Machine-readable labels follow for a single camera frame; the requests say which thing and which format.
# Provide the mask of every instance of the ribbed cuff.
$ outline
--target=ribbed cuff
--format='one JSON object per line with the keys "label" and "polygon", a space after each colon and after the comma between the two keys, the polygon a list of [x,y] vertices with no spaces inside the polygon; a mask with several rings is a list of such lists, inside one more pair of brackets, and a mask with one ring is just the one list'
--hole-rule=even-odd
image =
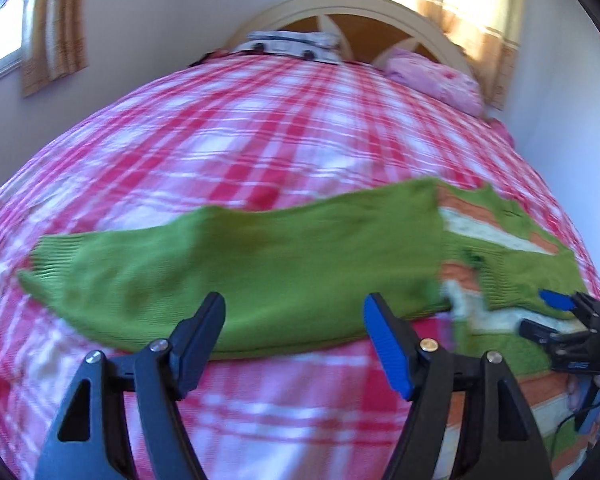
{"label": "ribbed cuff", "polygon": [[75,255],[88,234],[43,236],[29,255],[31,270],[19,270],[18,280],[24,291],[36,300],[54,305]]}

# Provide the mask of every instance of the gold screw head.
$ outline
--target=gold screw head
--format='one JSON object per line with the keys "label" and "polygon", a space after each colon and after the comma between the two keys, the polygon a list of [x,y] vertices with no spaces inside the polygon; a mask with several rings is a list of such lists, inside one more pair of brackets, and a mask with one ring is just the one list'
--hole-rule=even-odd
{"label": "gold screw head", "polygon": [[420,348],[425,352],[435,352],[439,347],[438,342],[430,337],[426,337],[420,342]]}

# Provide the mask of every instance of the patterned pillow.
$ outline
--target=patterned pillow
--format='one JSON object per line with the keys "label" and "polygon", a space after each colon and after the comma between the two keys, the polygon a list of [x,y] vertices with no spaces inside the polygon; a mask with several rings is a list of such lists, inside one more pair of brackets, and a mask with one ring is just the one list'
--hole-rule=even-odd
{"label": "patterned pillow", "polygon": [[386,64],[391,57],[400,56],[400,52],[407,50],[413,52],[416,50],[420,43],[415,38],[407,38],[406,40],[399,41],[393,47],[389,47],[384,52],[379,54],[373,61],[372,65],[378,70],[383,72],[386,70]]}
{"label": "patterned pillow", "polygon": [[464,112],[480,117],[484,103],[480,85],[467,74],[449,66],[435,63],[407,50],[394,49],[387,61],[386,74],[392,81]]}
{"label": "patterned pillow", "polygon": [[252,40],[238,45],[234,52],[249,52],[252,54],[280,54],[280,56],[299,57],[309,61],[340,64],[342,58],[334,50],[321,48],[304,41],[296,40]]}
{"label": "patterned pillow", "polygon": [[293,32],[292,30],[254,30],[247,40],[291,40],[333,50],[340,38],[330,32]]}

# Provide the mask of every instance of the wooden headboard panel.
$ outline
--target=wooden headboard panel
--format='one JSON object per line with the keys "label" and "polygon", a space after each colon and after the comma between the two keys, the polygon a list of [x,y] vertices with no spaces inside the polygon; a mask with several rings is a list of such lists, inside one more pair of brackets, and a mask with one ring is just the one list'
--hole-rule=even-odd
{"label": "wooden headboard panel", "polygon": [[345,60],[374,62],[396,43],[471,75],[460,49],[431,21],[391,0],[287,0],[245,23],[227,49],[246,40],[252,30],[323,30],[340,36]]}

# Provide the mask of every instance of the blue gripper pad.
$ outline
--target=blue gripper pad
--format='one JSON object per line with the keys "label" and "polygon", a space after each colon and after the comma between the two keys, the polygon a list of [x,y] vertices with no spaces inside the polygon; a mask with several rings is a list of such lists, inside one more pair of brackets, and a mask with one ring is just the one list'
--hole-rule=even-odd
{"label": "blue gripper pad", "polygon": [[557,310],[563,310],[566,312],[568,310],[573,310],[573,307],[575,306],[569,296],[566,296],[565,294],[558,294],[552,290],[541,290],[538,292],[538,296],[540,296],[540,299],[543,300],[548,306]]}
{"label": "blue gripper pad", "polygon": [[372,295],[365,298],[363,317],[366,332],[376,349],[389,384],[403,399],[409,400],[413,392],[413,385],[407,357]]}

